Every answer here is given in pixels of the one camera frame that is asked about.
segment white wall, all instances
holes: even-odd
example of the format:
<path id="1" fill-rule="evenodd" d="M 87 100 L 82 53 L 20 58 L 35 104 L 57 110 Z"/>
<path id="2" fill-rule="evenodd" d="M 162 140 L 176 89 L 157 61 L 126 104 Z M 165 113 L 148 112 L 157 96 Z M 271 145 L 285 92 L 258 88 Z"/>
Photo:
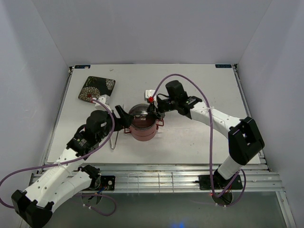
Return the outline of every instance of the white wall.
<path id="1" fill-rule="evenodd" d="M 30 0 L 0 0 L 0 179 L 39 165 L 55 121 L 68 68 Z M 8 204 L 29 184 L 30 172 L 0 188 Z M 0 205 L 3 228 L 19 227 L 13 209 Z"/>
<path id="2" fill-rule="evenodd" d="M 304 227 L 304 0 L 274 0 L 239 63 L 250 111 L 279 171 L 298 227 Z"/>
<path id="3" fill-rule="evenodd" d="M 271 0 L 33 0 L 66 63 L 237 63 Z"/>

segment red pot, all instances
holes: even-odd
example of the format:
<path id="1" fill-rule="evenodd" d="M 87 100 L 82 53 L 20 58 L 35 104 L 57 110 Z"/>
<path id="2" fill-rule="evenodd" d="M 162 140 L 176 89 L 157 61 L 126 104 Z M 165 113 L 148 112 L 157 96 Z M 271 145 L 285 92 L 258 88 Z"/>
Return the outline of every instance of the red pot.
<path id="1" fill-rule="evenodd" d="M 158 128 L 164 126 L 164 121 L 147 116 L 148 107 L 148 104 L 137 104 L 130 109 L 129 114 L 134 115 L 134 120 L 124 133 L 131 133 L 139 141 L 148 141 L 156 135 Z"/>

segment white tabletop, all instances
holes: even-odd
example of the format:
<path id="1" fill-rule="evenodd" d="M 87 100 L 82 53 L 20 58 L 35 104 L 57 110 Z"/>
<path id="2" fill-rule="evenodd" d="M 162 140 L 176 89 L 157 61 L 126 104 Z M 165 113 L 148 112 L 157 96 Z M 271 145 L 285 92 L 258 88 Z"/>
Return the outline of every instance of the white tabletop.
<path id="1" fill-rule="evenodd" d="M 47 162 L 55 162 L 77 128 L 85 124 L 95 110 L 94 105 L 81 101 L 78 95 L 88 76 L 116 80 L 110 98 L 112 109 L 124 105 L 126 112 L 139 103 L 144 103 L 146 89 L 155 89 L 159 82 L 172 73 L 183 74 L 192 79 L 206 94 L 210 105 L 231 116 L 245 118 L 246 112 L 232 68 L 215 68 L 215 65 L 91 65 L 90 69 L 74 69 L 68 86 L 54 139 Z M 179 77 L 167 79 L 160 89 L 165 93 L 165 84 L 179 80 L 188 95 L 201 97 L 196 89 Z M 131 134 L 120 131 L 115 150 L 107 143 L 86 160 L 90 164 L 207 164 L 209 162 L 210 128 L 203 123 L 179 115 L 176 111 L 166 113 L 165 126 L 156 136 L 147 141 L 135 140 Z M 214 131 L 213 163 L 222 163 L 228 156 L 228 141 Z M 259 164 L 255 156 L 249 163 Z"/>

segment black floral pot holder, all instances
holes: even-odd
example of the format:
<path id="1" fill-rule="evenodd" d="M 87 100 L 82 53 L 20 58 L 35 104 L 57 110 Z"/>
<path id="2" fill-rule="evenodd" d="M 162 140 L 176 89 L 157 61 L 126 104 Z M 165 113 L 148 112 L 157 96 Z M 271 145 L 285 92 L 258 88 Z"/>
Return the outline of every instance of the black floral pot holder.
<path id="1" fill-rule="evenodd" d="M 78 98 L 83 101 L 90 102 L 91 98 L 98 99 L 101 95 L 112 94 L 114 89 L 115 80 L 89 76 L 82 87 Z"/>

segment gray floor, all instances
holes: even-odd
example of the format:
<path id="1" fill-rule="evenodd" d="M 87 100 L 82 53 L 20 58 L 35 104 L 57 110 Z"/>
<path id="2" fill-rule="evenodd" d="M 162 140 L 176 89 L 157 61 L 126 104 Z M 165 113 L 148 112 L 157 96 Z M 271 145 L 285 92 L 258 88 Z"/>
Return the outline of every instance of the gray floor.
<path id="1" fill-rule="evenodd" d="M 46 228 L 283 228 L 286 227 L 275 192 L 246 192 L 231 208 L 200 205 L 190 200 L 213 202 L 206 193 L 111 194 L 117 212 L 103 217 L 82 207 L 74 197 L 59 207 Z M 113 206 L 102 199 L 97 208 Z"/>

